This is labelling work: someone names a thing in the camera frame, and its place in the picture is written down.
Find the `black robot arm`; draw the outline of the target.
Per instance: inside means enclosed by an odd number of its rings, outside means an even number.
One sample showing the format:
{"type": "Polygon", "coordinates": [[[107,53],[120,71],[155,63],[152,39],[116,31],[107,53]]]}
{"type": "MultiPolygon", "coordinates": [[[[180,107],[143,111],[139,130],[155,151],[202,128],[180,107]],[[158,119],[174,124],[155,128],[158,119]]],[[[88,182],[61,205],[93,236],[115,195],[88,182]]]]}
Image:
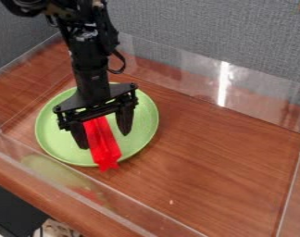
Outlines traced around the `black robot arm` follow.
{"type": "Polygon", "coordinates": [[[123,69],[108,67],[108,58],[119,57],[119,32],[108,17],[107,0],[0,0],[8,12],[19,17],[45,16],[59,29],[67,45],[75,92],[55,105],[59,128],[72,134],[79,148],[89,147],[84,124],[108,114],[116,118],[123,135],[131,131],[138,104],[135,83],[111,83],[108,74],[123,69]]]}

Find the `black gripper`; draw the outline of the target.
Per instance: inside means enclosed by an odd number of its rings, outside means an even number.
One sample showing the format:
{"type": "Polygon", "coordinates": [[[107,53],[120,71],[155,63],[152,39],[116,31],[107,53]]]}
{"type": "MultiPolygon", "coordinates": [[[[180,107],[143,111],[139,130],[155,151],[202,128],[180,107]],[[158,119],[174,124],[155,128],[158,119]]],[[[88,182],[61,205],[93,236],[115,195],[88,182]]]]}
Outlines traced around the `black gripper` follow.
{"type": "Polygon", "coordinates": [[[138,104],[135,83],[108,83],[108,73],[120,74],[124,66],[109,69],[108,63],[88,65],[72,63],[75,74],[75,93],[53,107],[59,128],[71,130],[75,143],[80,149],[88,149],[83,122],[115,114],[116,125],[121,135],[132,127],[134,109],[138,104]]]}

